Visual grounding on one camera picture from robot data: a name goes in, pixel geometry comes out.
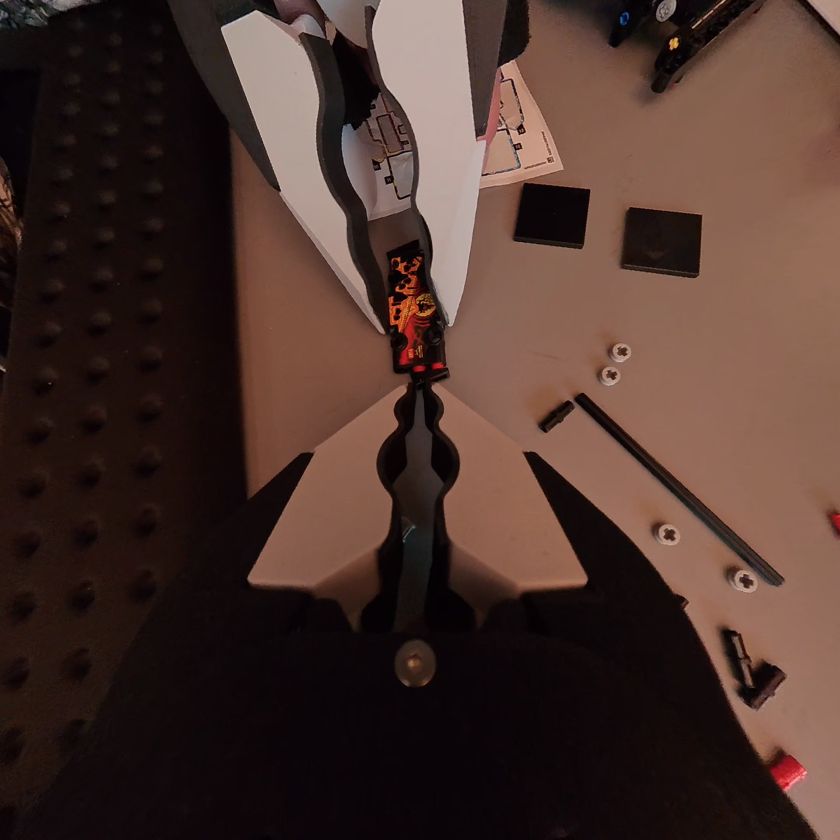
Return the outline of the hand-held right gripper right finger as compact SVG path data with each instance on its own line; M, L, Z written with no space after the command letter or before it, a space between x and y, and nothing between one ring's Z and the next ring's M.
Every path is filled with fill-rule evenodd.
M587 573L522 447L443 387L426 386L423 402L442 482L428 627L470 631L502 602L586 587Z

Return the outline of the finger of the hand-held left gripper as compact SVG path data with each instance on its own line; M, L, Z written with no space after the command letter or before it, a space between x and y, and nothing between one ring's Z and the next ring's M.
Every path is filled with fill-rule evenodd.
M283 23L255 8L221 32L290 213L353 301L387 333L385 282L368 212L343 157L343 84L315 21Z
M364 12L378 81L407 119L412 209L446 325L464 294L486 146L476 138L466 22L458 1L382 1Z

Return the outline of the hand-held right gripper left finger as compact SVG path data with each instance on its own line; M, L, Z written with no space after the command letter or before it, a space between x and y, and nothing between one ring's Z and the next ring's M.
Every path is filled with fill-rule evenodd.
M403 570L394 484L416 398L414 384L396 388L313 450L250 585L336 601L366 631L393 627Z

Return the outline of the flame-printed black toy panel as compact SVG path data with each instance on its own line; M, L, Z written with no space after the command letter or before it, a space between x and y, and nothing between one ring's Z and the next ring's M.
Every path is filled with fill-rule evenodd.
M449 377L445 325L427 283L424 251L416 239L386 254L389 261L388 335L393 370L414 382L440 382Z

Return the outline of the grey desk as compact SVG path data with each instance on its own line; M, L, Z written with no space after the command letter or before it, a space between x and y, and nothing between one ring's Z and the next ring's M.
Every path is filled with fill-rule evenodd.
M764 758L804 764L791 798L838 838L838 42L801 3L765 2L657 95L663 36L611 48L614 8L530 4L518 66L563 163L539 183L591 191L584 246L515 242L521 185L480 192L448 388L635 541L715 666L732 626L786 672L761 711L724 685ZM703 216L698 278L620 267L629 207ZM576 404L539 430L581 392L785 583L734 590L728 569L750 567Z

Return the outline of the white instruction sheet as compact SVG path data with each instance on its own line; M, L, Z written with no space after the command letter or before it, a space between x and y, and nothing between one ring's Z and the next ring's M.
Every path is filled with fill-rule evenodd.
M563 164L553 136L515 60L499 69L500 110L489 144L480 187L524 182L531 175L558 172ZM378 95L359 128L343 126L343 159L351 184L370 220L410 206L414 152L393 106Z

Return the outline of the long black axle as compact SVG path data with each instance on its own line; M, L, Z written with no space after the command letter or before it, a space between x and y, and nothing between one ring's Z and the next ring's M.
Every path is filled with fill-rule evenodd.
M742 562L771 586L781 587L785 578L719 516L648 453L625 429L608 416L588 395L579 393L574 403L633 457L657 482L734 552Z

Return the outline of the black square tile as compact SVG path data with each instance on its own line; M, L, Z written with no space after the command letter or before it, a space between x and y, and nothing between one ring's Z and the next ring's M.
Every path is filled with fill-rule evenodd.
M589 189L524 183L513 240L523 244L582 249L590 200Z
M671 277L698 278L703 216L631 206L619 265Z

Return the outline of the black toy vehicle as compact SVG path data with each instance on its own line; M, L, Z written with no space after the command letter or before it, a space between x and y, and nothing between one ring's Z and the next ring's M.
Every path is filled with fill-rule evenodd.
M661 94L679 84L689 64L731 26L760 11L760 1L629 1L622 2L607 40L617 48L647 24L669 24L654 62L650 90Z

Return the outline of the black studded mat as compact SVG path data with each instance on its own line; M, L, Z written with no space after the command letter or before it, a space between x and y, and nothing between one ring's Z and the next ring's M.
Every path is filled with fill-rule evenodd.
M29 63L2 390L2 826L92 734L152 605L244 490L228 127L167 2L61 15Z

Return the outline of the black angled connector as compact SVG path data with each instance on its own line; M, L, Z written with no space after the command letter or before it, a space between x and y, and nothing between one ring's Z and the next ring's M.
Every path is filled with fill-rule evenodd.
M738 696L750 709L762 709L775 697L788 676L777 665L755 664L739 632L723 628L720 636L730 671L737 680Z

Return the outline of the small red ribbed piece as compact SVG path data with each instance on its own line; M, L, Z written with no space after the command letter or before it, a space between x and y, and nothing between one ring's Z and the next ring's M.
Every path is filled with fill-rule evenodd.
M769 764L773 780L782 789L789 792L807 777L807 769L795 757L787 752L778 752Z

